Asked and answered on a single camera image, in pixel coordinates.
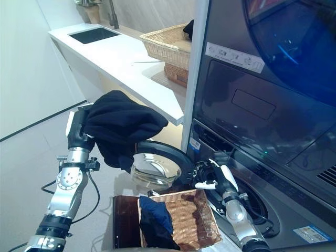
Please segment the robot left hand black white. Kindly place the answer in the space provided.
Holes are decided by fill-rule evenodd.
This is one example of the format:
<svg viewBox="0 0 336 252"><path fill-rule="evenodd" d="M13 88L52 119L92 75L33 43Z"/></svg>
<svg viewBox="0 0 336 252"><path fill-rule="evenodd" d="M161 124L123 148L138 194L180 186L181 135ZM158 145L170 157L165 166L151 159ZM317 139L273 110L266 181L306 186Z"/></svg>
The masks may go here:
<svg viewBox="0 0 336 252"><path fill-rule="evenodd" d="M79 106L77 111L70 111L66 126L68 149L83 148L89 152L93 149L95 141L84 133L84 127L92 107L92 103Z"/></svg>

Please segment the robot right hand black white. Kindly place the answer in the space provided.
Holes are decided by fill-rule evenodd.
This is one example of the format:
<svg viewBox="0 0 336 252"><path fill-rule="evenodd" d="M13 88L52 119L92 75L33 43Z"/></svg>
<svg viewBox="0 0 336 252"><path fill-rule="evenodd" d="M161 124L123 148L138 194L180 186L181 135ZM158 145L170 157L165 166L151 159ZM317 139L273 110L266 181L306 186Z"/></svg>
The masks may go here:
<svg viewBox="0 0 336 252"><path fill-rule="evenodd" d="M198 162L196 165L196 175L194 176L194 187L203 190L217 190L220 195L227 191L238 193L238 185L226 165L221 165L212 160ZM214 179L207 179L206 173L214 173Z"/></svg>

